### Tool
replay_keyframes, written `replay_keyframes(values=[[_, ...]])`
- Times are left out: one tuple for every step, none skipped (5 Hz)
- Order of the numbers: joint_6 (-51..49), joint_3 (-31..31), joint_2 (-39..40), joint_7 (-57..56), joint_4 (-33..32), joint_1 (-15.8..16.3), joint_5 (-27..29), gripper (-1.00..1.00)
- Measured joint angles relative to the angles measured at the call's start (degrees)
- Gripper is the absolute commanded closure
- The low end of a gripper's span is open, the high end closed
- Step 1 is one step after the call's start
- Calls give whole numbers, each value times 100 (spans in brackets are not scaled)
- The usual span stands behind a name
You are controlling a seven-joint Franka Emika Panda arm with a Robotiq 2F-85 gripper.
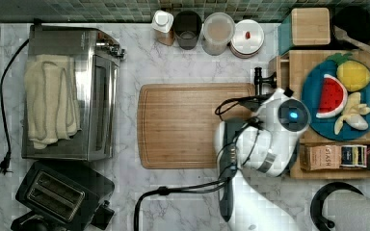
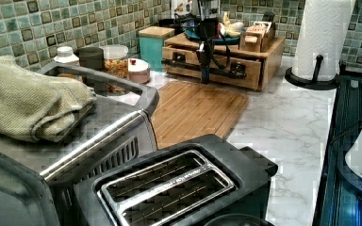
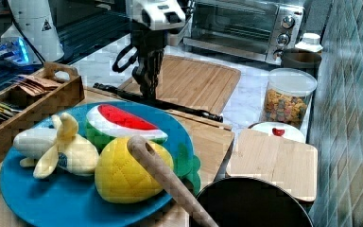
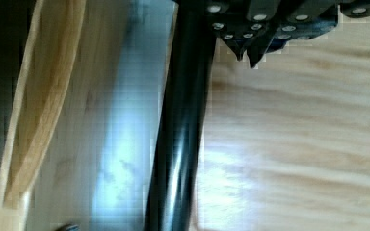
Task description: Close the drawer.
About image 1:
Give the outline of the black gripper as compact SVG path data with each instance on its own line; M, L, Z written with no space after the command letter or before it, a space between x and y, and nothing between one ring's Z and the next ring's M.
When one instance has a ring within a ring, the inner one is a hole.
M262 68L256 67L254 69L253 83L255 87L255 93L261 95L263 93L263 86L268 85L272 89L277 87L277 74L274 72L270 77L264 78L262 76Z

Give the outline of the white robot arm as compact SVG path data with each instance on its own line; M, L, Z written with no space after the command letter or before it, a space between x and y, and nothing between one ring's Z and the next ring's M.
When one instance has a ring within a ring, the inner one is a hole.
M248 119L222 119L214 137L221 217L231 231L300 231L296 221L257 192L243 175L255 169L271 177L282 175L297 158L300 137L311 120L306 105L290 89L277 86L275 76L254 70L255 95L232 101L249 109Z

